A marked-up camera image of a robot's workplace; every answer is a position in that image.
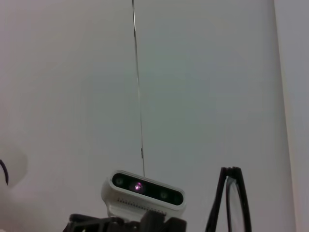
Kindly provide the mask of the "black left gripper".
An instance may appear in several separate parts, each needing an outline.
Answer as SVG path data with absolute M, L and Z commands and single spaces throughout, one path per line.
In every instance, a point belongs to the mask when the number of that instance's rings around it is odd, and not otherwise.
M 63 232 L 161 232 L 169 225 L 169 232 L 186 232 L 186 221 L 180 218 L 166 217 L 155 211 L 147 211 L 140 221 L 120 223 L 120 220 L 71 214 Z

